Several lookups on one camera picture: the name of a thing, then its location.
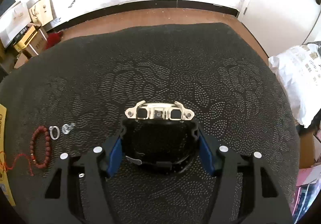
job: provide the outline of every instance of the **yellow packaging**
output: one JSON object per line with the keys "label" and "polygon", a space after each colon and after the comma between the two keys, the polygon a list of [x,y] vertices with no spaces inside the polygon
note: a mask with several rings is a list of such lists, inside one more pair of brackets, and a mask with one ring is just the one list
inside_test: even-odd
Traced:
{"label": "yellow packaging", "polygon": [[28,31],[24,34],[22,39],[19,40],[19,42],[17,42],[15,45],[13,45],[15,50],[19,52],[24,48],[26,48],[29,42],[35,37],[36,33],[37,33],[36,27],[35,26],[30,27]]}
{"label": "yellow packaging", "polygon": [[[4,123],[5,123],[5,115],[7,113],[7,108],[5,108],[2,104],[0,104],[0,151],[4,151]],[[0,154],[0,160],[2,164],[4,164],[4,153]],[[15,202],[13,200],[11,190],[9,187],[8,176],[7,173],[0,168],[0,187],[10,202],[11,206],[15,206]]]}

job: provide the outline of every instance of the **red string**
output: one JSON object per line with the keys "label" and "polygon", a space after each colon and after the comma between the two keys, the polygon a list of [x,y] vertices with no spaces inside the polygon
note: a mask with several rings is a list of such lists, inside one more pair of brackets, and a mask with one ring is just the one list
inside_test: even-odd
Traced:
{"label": "red string", "polygon": [[20,157],[22,157],[22,156],[24,156],[24,157],[28,160],[28,163],[29,163],[30,175],[33,176],[33,170],[32,170],[32,168],[31,168],[31,163],[30,163],[30,158],[29,158],[29,156],[27,156],[27,155],[24,154],[24,153],[18,154],[18,155],[15,157],[15,159],[13,160],[12,166],[9,167],[8,164],[7,164],[6,155],[5,155],[4,151],[0,151],[0,154],[1,154],[1,153],[4,154],[4,163],[2,163],[2,161],[0,160],[0,168],[3,169],[2,173],[3,173],[3,172],[7,172],[7,171],[9,171],[9,170],[12,170],[12,169],[15,167],[15,165],[16,165],[17,159],[20,158]]}

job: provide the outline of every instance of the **red bead bracelet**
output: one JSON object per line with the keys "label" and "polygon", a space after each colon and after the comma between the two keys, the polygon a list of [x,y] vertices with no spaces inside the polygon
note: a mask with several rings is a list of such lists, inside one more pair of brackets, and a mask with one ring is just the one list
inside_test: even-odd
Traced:
{"label": "red bead bracelet", "polygon": [[[45,138],[46,138],[46,157],[43,161],[42,164],[39,164],[36,160],[36,156],[35,156],[35,142],[36,142],[36,138],[38,137],[38,135],[40,133],[45,133]],[[30,142],[30,153],[31,153],[31,159],[33,160],[33,163],[36,165],[37,168],[39,169],[44,169],[48,167],[49,161],[50,161],[50,157],[51,157],[51,138],[49,135],[49,132],[47,130],[46,127],[39,126],[36,131],[33,133],[33,137],[31,139]]]}

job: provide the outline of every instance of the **black textured mat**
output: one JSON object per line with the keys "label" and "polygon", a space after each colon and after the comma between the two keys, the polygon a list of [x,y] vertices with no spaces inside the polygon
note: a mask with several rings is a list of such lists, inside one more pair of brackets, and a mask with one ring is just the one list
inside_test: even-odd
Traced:
{"label": "black textured mat", "polygon": [[[290,200],[298,171],[298,135],[275,75],[229,26],[222,23],[134,27],[59,43],[12,72],[0,85],[7,107],[8,163],[28,153],[39,125],[75,123],[52,141],[53,161],[62,152],[84,154],[117,133],[119,119],[136,102],[173,102],[192,109],[204,130],[235,151],[266,156]],[[36,155],[43,159],[43,144]],[[17,211],[26,218],[48,170],[20,159],[9,183]],[[235,188],[234,219],[242,176]],[[199,158],[181,175],[156,176],[123,161],[107,180],[122,223],[201,223],[215,179]],[[88,208],[81,191],[84,212]]]}

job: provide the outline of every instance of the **blue pad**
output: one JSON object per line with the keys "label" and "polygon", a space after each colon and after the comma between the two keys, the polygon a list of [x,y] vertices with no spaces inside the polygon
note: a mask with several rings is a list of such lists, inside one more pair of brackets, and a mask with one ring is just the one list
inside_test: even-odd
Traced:
{"label": "blue pad", "polygon": [[199,155],[203,168],[208,172],[209,175],[213,176],[215,171],[215,168],[213,166],[213,154],[211,153],[208,144],[203,136],[199,137],[199,145]]}
{"label": "blue pad", "polygon": [[109,167],[107,169],[107,174],[110,178],[118,171],[122,157],[121,139],[119,138],[109,154]]}

